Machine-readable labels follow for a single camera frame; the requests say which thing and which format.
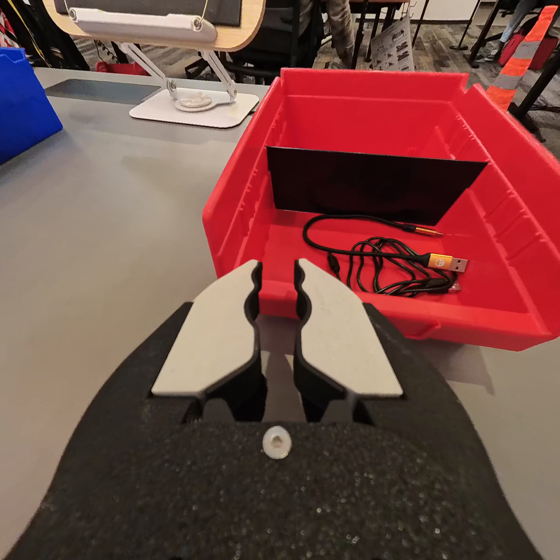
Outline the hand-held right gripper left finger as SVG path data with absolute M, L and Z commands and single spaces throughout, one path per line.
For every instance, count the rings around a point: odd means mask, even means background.
M 192 302 L 152 386 L 152 396 L 223 399 L 231 410 L 264 402 L 256 326 L 263 265 L 249 260 Z

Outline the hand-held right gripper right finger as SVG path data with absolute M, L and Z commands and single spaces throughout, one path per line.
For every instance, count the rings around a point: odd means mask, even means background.
M 333 400 L 394 399 L 402 386 L 362 300 L 311 261 L 294 264 L 300 323 L 293 378 L 305 402 L 326 410 Z

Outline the black cable gold plug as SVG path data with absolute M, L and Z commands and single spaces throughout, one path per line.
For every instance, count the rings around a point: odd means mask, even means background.
M 406 243 L 383 236 L 371 236 L 353 244 L 349 250 L 338 249 L 312 240 L 311 228 L 323 221 L 362 220 L 374 222 L 408 234 L 441 237 L 434 228 L 390 221 L 363 214 L 319 214 L 306 222 L 302 230 L 304 243 L 326 255 L 331 274 L 349 289 L 362 293 L 415 298 L 420 295 L 444 295 L 454 290 L 458 276 L 465 273 L 469 261 L 456 256 L 421 254 Z

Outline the red plastic bin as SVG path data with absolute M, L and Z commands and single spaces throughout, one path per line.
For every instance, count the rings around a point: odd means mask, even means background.
M 323 221 L 312 240 L 349 250 L 371 236 L 421 254 L 469 261 L 458 288 L 400 298 L 351 289 L 405 336 L 521 351 L 559 336 L 559 162 L 465 74 L 282 70 L 261 101 L 203 210 L 218 277 L 262 263 L 261 312 L 296 317 L 294 264 L 327 274 L 307 246 L 319 214 L 274 205 L 267 147 L 486 162 L 432 227 L 408 234 L 368 221 Z

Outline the blue plastic bin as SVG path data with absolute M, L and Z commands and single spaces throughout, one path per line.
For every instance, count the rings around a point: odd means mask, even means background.
M 1 48 L 1 164 L 63 129 L 21 48 Z

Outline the grey desk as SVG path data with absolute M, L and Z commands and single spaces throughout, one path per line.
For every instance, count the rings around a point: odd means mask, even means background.
M 248 119 L 141 122 L 50 97 L 63 130 L 1 166 L 1 558 L 109 375 L 215 279 L 202 210 Z M 559 559 L 559 340 L 412 340 L 469 413 L 545 559 Z

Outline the black divider in red bin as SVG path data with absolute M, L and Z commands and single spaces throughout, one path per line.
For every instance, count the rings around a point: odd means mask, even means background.
M 274 205 L 435 226 L 486 162 L 267 147 Z

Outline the white folding stand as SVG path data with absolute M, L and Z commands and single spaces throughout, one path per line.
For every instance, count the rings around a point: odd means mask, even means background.
M 169 13 L 164 16 L 69 7 L 67 4 L 65 8 L 71 20 L 90 36 L 109 31 L 126 39 L 134 39 L 139 35 L 146 39 L 192 40 L 201 46 L 211 46 L 218 32 L 206 19 L 207 5 L 205 1 L 200 15 Z M 121 43 L 120 49 L 161 83 L 161 93 L 129 112 L 135 119 L 229 129 L 238 126 L 253 113 L 260 102 L 254 94 L 237 92 L 236 83 L 212 50 L 202 50 L 200 53 L 225 87 L 224 91 L 180 88 L 135 44 Z

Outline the orange traffic cone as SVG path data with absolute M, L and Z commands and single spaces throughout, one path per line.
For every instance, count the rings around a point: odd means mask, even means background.
M 486 90 L 488 99 L 503 113 L 508 112 L 519 84 L 545 38 L 558 8 L 556 4 L 542 8 L 536 24 L 517 46 L 493 84 Z

